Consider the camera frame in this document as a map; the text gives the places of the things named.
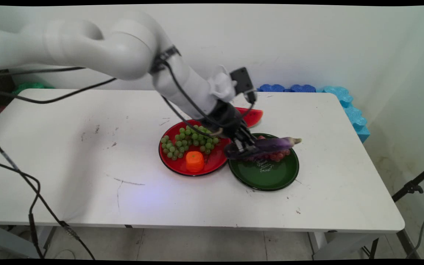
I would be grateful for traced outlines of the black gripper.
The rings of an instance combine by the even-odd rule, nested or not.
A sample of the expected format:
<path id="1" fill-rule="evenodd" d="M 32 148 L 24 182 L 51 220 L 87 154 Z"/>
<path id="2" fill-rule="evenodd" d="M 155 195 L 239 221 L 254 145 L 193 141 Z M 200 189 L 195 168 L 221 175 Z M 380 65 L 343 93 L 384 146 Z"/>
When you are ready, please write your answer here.
<path id="1" fill-rule="evenodd" d="M 232 104 L 219 100 L 208 115 L 208 129 L 220 137 L 234 141 L 238 153 L 245 151 L 244 146 L 246 151 L 259 151 L 256 144 L 259 139 L 252 136 L 244 120 L 252 108 L 253 105 L 242 114 Z"/>

